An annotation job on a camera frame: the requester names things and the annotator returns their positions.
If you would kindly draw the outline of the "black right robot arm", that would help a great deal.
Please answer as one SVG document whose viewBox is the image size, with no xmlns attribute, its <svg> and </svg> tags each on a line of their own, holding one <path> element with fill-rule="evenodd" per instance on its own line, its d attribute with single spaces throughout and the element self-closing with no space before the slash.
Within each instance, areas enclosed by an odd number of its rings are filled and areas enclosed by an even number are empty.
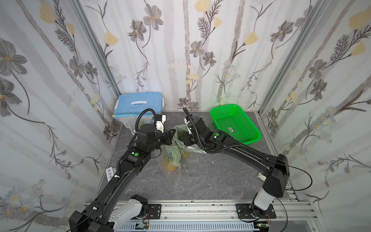
<svg viewBox="0 0 371 232">
<path fill-rule="evenodd" d="M 182 135 L 186 146 L 197 145 L 209 154 L 223 153 L 234 157 L 263 174 L 266 179 L 255 196 L 252 208 L 266 211 L 274 199 L 284 196 L 290 176 L 288 160 L 283 155 L 270 155 L 251 148 L 221 130 L 211 131 L 200 117 L 192 116 L 187 108 L 184 119 L 188 133 Z"/>
</svg>

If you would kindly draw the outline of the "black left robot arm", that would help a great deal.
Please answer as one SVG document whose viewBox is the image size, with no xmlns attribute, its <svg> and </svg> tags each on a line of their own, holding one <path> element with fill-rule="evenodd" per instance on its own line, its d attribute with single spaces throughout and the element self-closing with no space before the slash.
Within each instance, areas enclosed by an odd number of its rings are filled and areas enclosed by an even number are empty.
<svg viewBox="0 0 371 232">
<path fill-rule="evenodd" d="M 175 130 L 164 130 L 157 125 L 162 118 L 151 108 L 145 109 L 135 123 L 135 135 L 127 151 L 117 161 L 116 172 L 106 187 L 82 212 L 75 211 L 69 218 L 71 232 L 114 232 L 132 218 L 145 217 L 148 200 L 134 195 L 117 208 L 119 197 L 131 181 L 151 160 L 152 152 L 163 145 L 171 145 Z"/>
</svg>

